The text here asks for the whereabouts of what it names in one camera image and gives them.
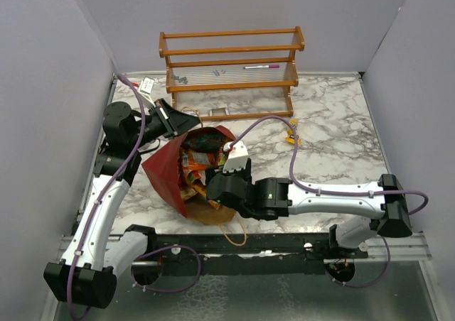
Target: wooden shelf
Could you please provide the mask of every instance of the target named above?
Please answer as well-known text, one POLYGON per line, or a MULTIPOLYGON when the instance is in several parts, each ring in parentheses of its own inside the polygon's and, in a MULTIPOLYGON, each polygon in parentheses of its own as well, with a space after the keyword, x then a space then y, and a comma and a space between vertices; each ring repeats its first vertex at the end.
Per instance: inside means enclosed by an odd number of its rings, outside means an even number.
MULTIPOLYGON (((166 90, 172 94, 174 108, 178 92, 282 87, 287 111, 279 112, 280 116, 293 114, 290 87, 297 86, 299 83, 295 54, 296 51, 302 51, 304 48, 305 40, 299 26, 273 30, 161 32, 159 38, 159 54, 166 60, 166 90), (275 55, 271 57, 272 52, 287 54, 284 57, 275 55), (233 55, 252 53, 254 58, 240 59, 238 56, 233 56, 232 59, 223 60, 188 60, 191 56, 230 53, 233 55), (185 61, 173 62, 171 58, 174 59, 176 56, 185 61), (278 65, 279 67, 243 68, 258 65, 278 65)), ((270 114, 272 113, 241 114, 225 116, 225 118, 250 119, 270 114)), ((204 117, 204 120, 208 119, 218 120, 223 119, 223 116, 204 117)))

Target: table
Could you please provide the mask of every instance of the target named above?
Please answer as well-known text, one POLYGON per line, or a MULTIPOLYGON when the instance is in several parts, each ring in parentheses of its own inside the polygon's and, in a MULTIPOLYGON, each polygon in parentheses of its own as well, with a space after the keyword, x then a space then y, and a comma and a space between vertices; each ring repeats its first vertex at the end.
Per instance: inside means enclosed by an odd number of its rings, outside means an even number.
MULTIPOLYGON (((152 99, 164 97, 170 103, 166 79, 155 80, 152 99)), ((141 78, 132 77, 131 81, 140 82, 141 78)), ((298 132, 303 141, 294 168, 298 179, 315 183, 354 184, 377 180, 387 172, 357 75, 301 77, 299 86, 292 88, 291 98, 293 118, 299 120, 298 132)), ((139 109, 132 91, 121 82, 117 83, 115 101, 125 101, 133 109, 139 109)), ((285 109, 281 88, 185 92, 180 94, 178 103, 179 107, 194 107, 202 115, 208 114, 212 108, 221 107, 227 107, 231 114, 285 109)), ((222 124, 234 135, 239 135, 251 123, 251 120, 238 120, 205 125, 222 124)), ((289 177, 293 145, 284 140, 286 130, 282 122, 267 120, 244 138, 252 159, 253 180, 270 176, 289 177)), ((270 222, 244 219, 242 223, 248 233, 327 232, 332 224, 351 217, 311 213, 270 222)), ((168 206, 154 191, 141 167, 119 208, 112 233, 123 234, 131 224, 155 227, 160 234, 220 233, 219 227, 187 220, 168 206)), ((242 232, 235 219, 225 229, 228 233, 242 232)))

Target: marble table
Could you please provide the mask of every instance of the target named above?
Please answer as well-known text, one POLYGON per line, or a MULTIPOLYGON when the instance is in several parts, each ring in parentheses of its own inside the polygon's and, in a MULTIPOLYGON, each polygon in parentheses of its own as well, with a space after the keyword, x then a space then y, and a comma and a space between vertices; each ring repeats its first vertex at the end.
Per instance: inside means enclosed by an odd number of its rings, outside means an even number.
MULTIPOLYGON (((140 82, 141 77, 131 77, 140 82)), ((156 78, 152 98, 166 98, 165 78, 156 78)), ((301 77, 292 88, 294 118, 299 119, 302 139, 294 172, 306 182, 353 184, 377 180, 386 173, 385 160, 363 96, 359 79, 345 77, 301 77)), ((125 101, 138 109, 132 91, 117 83, 113 102, 125 101)), ((212 108, 227 107, 231 114, 285 110, 280 88, 245 89, 179 94, 179 106, 191 106, 207 115, 212 108)), ((252 120, 207 122, 222 124, 234 135, 244 131, 252 120)), ((287 127, 280 121, 267 120, 254 129, 244 142, 252 159, 253 180, 274 176, 286 177, 293 145, 284 138, 287 127)), ((275 221, 244 219, 248 233, 326 232, 335 223, 350 219, 347 214, 309 213, 275 221)), ((219 227, 187 220, 167 205, 154 191, 142 168, 116 216, 112 233, 123 234, 131 224, 155 227, 160 234, 219 234, 219 227)), ((228 233, 241 233, 235 219, 225 226, 228 233)))

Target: marker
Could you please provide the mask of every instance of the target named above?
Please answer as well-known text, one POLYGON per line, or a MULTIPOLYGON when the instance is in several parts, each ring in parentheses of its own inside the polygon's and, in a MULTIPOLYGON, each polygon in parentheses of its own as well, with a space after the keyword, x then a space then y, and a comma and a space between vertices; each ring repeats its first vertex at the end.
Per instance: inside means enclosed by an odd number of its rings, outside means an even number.
POLYGON ((253 65, 251 67, 243 67, 243 69, 276 69, 279 67, 279 64, 271 65, 253 65))

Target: gray wall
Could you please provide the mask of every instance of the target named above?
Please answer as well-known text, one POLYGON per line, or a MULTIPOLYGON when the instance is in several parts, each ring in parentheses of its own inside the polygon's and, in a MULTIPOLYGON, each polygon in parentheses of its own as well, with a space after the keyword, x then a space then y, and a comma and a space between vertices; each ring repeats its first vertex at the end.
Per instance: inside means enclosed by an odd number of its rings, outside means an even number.
POLYGON ((393 172, 405 187, 430 197, 412 222, 425 232, 453 316, 454 36, 454 0, 406 0, 365 74, 393 172))
POLYGON ((38 320, 112 64, 74 0, 0 0, 0 319, 38 320))
POLYGON ((404 0, 78 0, 121 71, 164 70, 159 32, 300 25, 301 71, 365 71, 404 0))

